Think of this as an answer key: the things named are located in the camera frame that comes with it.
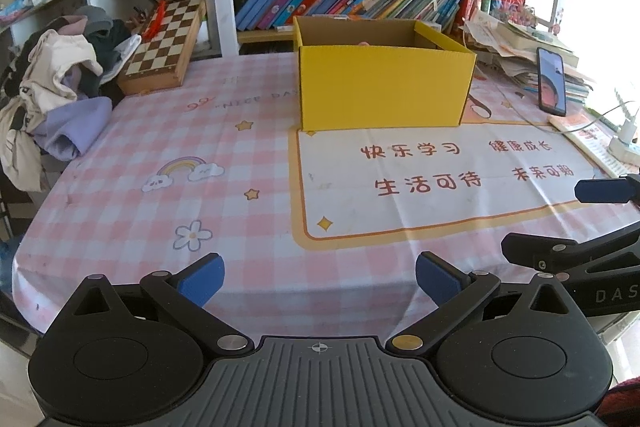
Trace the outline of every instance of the wooden chess set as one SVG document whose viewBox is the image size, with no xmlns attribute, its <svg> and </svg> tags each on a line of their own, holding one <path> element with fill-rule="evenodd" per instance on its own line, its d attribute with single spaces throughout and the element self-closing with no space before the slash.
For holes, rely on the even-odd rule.
<svg viewBox="0 0 640 427">
<path fill-rule="evenodd" d="M 147 34 L 158 16 L 162 22 L 148 41 L 143 37 L 118 78 L 124 94 L 180 87 L 191 59 L 196 37 L 206 13 L 205 0 L 169 2 L 156 10 L 140 31 Z"/>
</svg>

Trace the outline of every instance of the cloud print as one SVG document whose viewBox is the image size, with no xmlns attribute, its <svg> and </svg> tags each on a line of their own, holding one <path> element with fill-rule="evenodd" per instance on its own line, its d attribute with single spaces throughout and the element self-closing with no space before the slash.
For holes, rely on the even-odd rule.
<svg viewBox="0 0 640 427">
<path fill-rule="evenodd" d="M 158 190 L 158 188 L 170 187 L 173 182 L 174 180 L 166 174 L 155 174 L 146 181 L 146 184 L 142 187 L 142 191 L 151 192 L 152 190 Z"/>
<path fill-rule="evenodd" d="M 220 176 L 225 173 L 225 169 L 216 165 L 215 163 L 206 163 L 204 165 L 198 165 L 193 169 L 193 172 L 189 173 L 188 180 L 190 182 L 197 182 L 205 178 L 212 176 Z"/>
</svg>

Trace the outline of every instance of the gray hat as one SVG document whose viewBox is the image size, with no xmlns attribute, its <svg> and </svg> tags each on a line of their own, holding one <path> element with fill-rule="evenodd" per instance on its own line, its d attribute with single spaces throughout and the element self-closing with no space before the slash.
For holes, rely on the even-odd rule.
<svg viewBox="0 0 640 427">
<path fill-rule="evenodd" d="M 88 36 L 95 32 L 109 32 L 113 28 L 113 19 L 107 15 L 103 8 L 97 6 L 81 6 L 74 15 L 84 15 L 88 21 L 83 35 Z"/>
</svg>

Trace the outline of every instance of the pink checkered tablecloth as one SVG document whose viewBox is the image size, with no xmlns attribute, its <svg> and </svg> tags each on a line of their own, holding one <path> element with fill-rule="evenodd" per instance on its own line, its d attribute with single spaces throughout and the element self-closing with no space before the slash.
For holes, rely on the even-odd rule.
<svg viewBox="0 0 640 427">
<path fill-rule="evenodd" d="M 514 105 L 545 121 L 532 97 L 485 73 L 474 80 L 465 121 L 519 121 Z M 481 110 L 471 107 L 478 101 Z M 62 174 L 16 254 L 14 299 L 24 317 L 46 331 L 88 274 L 134 283 L 215 251 L 226 279 L 206 309 L 254 340 L 373 334 L 384 342 L 433 310 L 415 283 L 423 250 L 463 271 L 490 269 L 523 282 L 532 272 L 500 253 L 508 232 L 586 241 L 640 217 L 631 204 L 585 205 L 438 237 L 306 248 L 294 233 L 290 178 L 299 111 L 292 54 L 194 62 L 181 88 L 126 98 L 92 149 Z M 574 153 L 568 140 L 566 147 Z M 431 201 L 427 209 L 434 208 Z"/>
</svg>

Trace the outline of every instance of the rainbow print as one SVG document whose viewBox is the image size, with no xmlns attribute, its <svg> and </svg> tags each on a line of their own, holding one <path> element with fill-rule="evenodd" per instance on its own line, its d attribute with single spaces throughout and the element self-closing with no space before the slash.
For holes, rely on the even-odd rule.
<svg viewBox="0 0 640 427">
<path fill-rule="evenodd" d="M 196 158 L 196 156 L 184 156 L 183 158 L 178 158 L 177 160 L 172 160 L 167 165 L 162 167 L 158 171 L 158 176 L 168 176 L 174 171 L 178 169 L 189 169 L 191 172 L 198 165 L 204 165 L 206 162 L 202 158 Z"/>
</svg>

